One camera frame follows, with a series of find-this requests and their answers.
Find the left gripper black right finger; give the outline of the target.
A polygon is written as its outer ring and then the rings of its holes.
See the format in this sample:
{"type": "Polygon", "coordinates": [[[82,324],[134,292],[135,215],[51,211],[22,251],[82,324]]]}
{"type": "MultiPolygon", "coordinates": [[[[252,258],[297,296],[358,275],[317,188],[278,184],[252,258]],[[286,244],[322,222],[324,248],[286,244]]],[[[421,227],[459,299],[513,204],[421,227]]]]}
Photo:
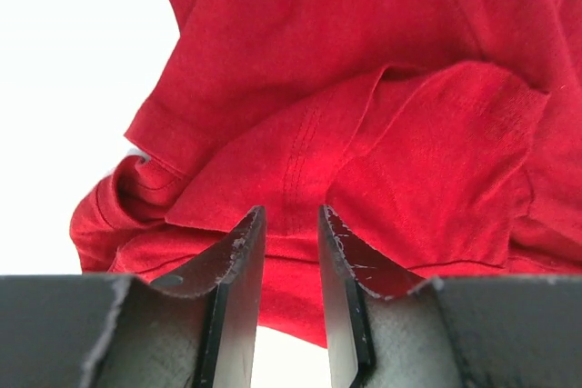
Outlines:
{"type": "Polygon", "coordinates": [[[318,213],[335,387],[578,387],[577,275],[413,274],[318,213]]]}

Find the red t shirt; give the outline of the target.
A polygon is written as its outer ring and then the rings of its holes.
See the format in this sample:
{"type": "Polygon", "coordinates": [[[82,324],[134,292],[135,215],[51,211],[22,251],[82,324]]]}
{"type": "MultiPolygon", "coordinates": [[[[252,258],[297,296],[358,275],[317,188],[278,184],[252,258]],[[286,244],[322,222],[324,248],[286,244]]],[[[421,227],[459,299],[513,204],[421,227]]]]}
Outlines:
{"type": "Polygon", "coordinates": [[[168,1],[84,272],[152,281],[262,205],[259,322],[317,345],[322,204],[421,277],[580,272],[581,0],[168,1]]]}

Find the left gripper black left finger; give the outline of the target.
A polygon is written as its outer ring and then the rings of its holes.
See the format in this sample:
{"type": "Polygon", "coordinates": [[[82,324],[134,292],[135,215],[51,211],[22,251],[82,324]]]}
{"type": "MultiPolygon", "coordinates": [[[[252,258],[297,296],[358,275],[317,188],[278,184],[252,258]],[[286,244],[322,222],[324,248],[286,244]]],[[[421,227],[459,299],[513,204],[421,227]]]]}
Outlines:
{"type": "Polygon", "coordinates": [[[252,208],[152,282],[133,274],[5,275],[4,387],[247,387],[266,245],[252,208]]]}

